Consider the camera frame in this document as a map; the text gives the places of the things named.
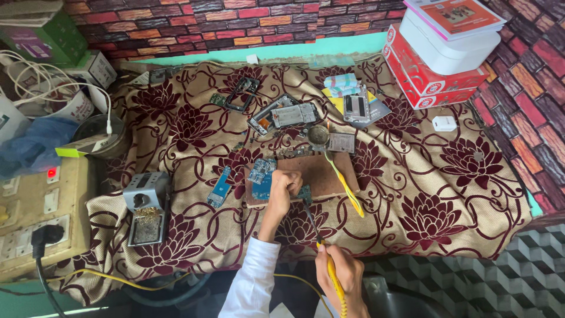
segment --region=red box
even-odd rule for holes
[[[412,108],[422,109],[466,101],[488,77],[488,72],[482,66],[453,75],[434,73],[398,32],[399,25],[397,23],[390,26],[383,55]]]

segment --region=hand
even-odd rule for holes
[[[348,318],[370,318],[367,306],[361,298],[361,288],[363,286],[363,262],[354,259],[344,253],[338,245],[324,246],[318,248],[316,256],[316,276],[318,284],[333,307],[341,312],[341,302],[337,297],[336,289],[333,287],[332,279],[328,274],[328,258],[333,258],[336,265],[336,276],[340,280],[341,287],[345,293],[345,303],[347,305]]]
[[[259,240],[274,241],[277,227],[290,209],[290,196],[297,195],[301,187],[302,173],[300,171],[273,171],[269,205],[257,236]]]

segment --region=beige fabric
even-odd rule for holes
[[[392,113],[363,130],[344,123],[320,88],[326,76],[348,72],[355,72],[375,95],[382,89],[385,94],[380,98]],[[247,111],[240,114],[208,102],[213,93],[227,96],[241,76],[261,82],[259,98]],[[116,191],[88,202],[92,249],[60,262],[55,274],[86,267],[139,281],[181,269],[238,269],[264,212],[245,206],[243,165],[274,157],[281,149],[308,146],[297,137],[300,127],[260,137],[246,124],[248,116],[285,92],[313,102],[333,130],[357,135],[352,162],[365,218],[347,197],[315,201],[311,207],[322,236],[354,256],[396,252],[494,259],[531,220],[516,177],[475,124],[471,111],[463,105],[413,111],[382,55],[354,67],[319,70],[202,62],[186,66],[163,85],[124,87],[114,96],[114,112],[131,127],[133,145],[126,156],[108,163],[112,183],[120,189],[143,171],[171,175],[174,195],[167,241],[127,247],[131,213]],[[241,98],[247,95],[237,96],[239,102]],[[434,131],[431,120],[437,115],[455,116],[458,129]],[[245,146],[232,151],[239,142]],[[484,158],[476,161],[476,152]],[[215,209],[206,204],[206,197],[226,165],[232,168],[228,183],[233,187],[223,206]],[[302,203],[292,204],[276,240],[282,243],[281,261],[314,258],[315,234]],[[91,274],[51,283],[85,305],[121,286]]]

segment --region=black power cable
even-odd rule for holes
[[[41,281],[41,285],[45,290],[45,294],[49,299],[49,302],[53,306],[53,309],[59,314],[61,318],[68,318],[67,315],[63,312],[53,294],[51,292],[51,288],[47,285],[45,281],[45,275],[43,273],[43,266],[41,264],[41,258],[45,255],[45,244],[54,244],[60,241],[63,238],[64,229],[60,225],[45,225],[40,227],[39,229],[33,231],[32,233],[32,247],[33,252],[32,256],[36,261],[37,265],[37,273],[39,275],[39,280]]]

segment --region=white charger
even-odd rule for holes
[[[435,116],[432,124],[436,131],[453,131],[457,128],[457,122],[453,116]]]

